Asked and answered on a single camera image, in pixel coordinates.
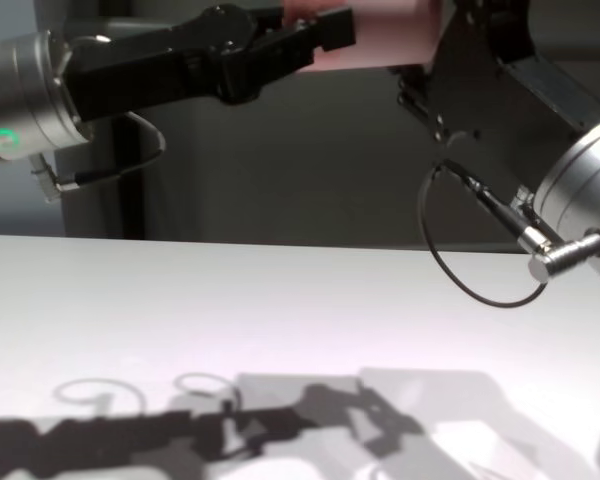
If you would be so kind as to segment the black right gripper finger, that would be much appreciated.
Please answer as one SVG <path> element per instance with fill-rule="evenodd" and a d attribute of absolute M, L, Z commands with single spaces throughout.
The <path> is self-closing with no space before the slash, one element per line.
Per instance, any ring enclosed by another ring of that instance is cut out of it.
<path fill-rule="evenodd" d="M 397 79 L 397 103 L 427 130 L 437 144 L 441 144 L 444 128 L 440 126 L 438 117 L 430 108 L 430 75 L 425 65 L 391 66 L 388 71 Z"/>

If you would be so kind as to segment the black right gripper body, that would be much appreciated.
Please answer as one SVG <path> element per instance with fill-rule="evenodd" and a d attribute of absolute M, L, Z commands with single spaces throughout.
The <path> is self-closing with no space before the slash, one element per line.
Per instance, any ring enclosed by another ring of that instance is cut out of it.
<path fill-rule="evenodd" d="M 562 150 L 600 124 L 600 100 L 536 48 L 527 1 L 457 1 L 428 100 L 439 141 Z"/>

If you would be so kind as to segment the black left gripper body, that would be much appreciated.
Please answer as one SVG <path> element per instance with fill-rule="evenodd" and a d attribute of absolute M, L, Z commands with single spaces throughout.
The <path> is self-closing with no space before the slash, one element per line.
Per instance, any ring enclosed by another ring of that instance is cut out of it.
<path fill-rule="evenodd" d="M 222 62 L 256 36 L 257 22 L 230 4 L 168 28 L 73 50 L 64 80 L 84 122 L 183 99 L 214 96 Z"/>

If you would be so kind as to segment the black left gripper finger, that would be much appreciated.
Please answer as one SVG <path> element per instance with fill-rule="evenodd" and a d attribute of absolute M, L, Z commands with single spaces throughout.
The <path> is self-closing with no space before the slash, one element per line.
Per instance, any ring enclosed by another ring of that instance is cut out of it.
<path fill-rule="evenodd" d="M 257 98 L 262 88 L 315 62 L 315 51 L 333 51 L 355 44 L 353 10 L 321 10 L 270 33 L 258 33 L 252 9 L 247 18 L 255 31 L 245 40 L 228 40 L 219 54 L 219 99 L 243 104 Z"/>
<path fill-rule="evenodd" d="M 257 23 L 258 33 L 270 33 L 284 26 L 284 8 L 280 6 L 253 8 L 252 17 Z"/>

